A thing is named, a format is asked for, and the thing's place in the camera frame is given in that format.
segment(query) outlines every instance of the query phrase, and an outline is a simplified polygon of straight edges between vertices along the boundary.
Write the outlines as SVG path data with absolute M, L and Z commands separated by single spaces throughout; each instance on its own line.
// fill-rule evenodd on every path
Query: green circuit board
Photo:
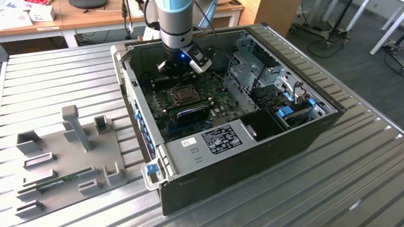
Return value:
M 223 81 L 218 76 L 206 73 L 191 85 L 198 92 L 201 100 L 190 104 L 177 104 L 173 97 L 174 88 L 145 94 L 166 142 L 214 128 L 245 114 L 237 100 L 223 90 Z M 199 106 L 210 106 L 209 118 L 198 123 L 179 127 L 177 124 L 178 113 Z

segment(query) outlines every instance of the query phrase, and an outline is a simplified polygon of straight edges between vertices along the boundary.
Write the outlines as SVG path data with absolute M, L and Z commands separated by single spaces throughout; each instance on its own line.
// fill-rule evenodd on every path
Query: motherboard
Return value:
M 225 87 L 223 76 L 209 72 L 187 83 L 145 93 L 166 142 L 226 124 L 245 114 Z

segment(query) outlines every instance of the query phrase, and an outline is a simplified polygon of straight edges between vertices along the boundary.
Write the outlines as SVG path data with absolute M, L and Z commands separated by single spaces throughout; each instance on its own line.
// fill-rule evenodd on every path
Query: blue latch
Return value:
M 138 120 L 142 117 L 139 110 L 135 111 L 135 119 Z
M 317 104 L 317 100 L 314 100 L 313 98 L 310 99 L 310 104 L 315 105 Z
M 159 165 L 151 164 L 147 166 L 147 174 L 151 175 L 154 173 L 159 172 Z
M 290 115 L 290 114 L 293 114 L 293 113 L 295 113 L 295 111 L 293 110 L 293 108 L 291 108 L 290 106 L 286 106 L 286 107 L 283 107 L 283 108 L 281 108 L 281 109 L 278 110 L 278 114 L 279 114 L 282 117 L 285 117 L 285 116 L 287 116 L 287 115 Z
M 295 101 L 294 97 L 293 97 L 287 92 L 285 92 L 285 96 L 286 96 L 291 101 Z

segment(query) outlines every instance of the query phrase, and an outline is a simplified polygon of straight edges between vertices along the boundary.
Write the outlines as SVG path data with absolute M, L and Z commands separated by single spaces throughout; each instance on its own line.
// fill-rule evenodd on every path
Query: aluminum table surface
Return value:
M 253 28 L 349 108 L 310 149 L 165 217 L 139 171 L 143 157 L 115 81 L 113 44 L 15 55 L 0 75 L 0 225 L 19 223 L 13 206 L 21 156 L 11 137 L 27 129 L 41 135 L 63 130 L 54 118 L 67 104 L 78 105 L 82 123 L 99 114 L 114 119 L 131 180 L 23 226 L 404 225 L 402 129 L 274 30 Z

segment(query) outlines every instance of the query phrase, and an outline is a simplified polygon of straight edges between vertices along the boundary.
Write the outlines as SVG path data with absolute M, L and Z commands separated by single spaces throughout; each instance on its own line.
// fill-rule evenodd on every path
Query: power supply label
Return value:
M 230 125 L 202 134 L 202 137 L 217 155 L 243 144 Z

